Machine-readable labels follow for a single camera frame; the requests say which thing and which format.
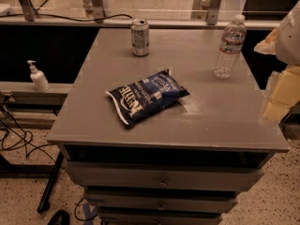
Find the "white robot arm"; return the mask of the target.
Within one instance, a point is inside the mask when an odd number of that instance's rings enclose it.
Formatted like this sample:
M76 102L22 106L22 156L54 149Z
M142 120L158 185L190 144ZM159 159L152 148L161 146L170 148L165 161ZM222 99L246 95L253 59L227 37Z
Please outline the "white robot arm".
M254 51L287 64L283 71L271 73L262 105L261 118L279 123L300 101L300 1Z

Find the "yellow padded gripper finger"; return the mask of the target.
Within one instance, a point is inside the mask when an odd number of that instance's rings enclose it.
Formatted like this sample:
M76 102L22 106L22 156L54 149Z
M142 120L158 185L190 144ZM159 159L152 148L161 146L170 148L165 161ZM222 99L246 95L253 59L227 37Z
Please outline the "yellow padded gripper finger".
M267 81L262 103L261 120L278 124L300 101L300 67L288 65L273 71Z

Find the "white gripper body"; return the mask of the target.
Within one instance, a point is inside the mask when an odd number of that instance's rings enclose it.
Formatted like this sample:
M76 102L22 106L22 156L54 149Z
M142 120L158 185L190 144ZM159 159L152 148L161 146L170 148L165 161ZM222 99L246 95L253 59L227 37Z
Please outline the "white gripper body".
M278 28L274 28L272 32L260 43L254 47L256 53L276 55L276 41L278 36Z

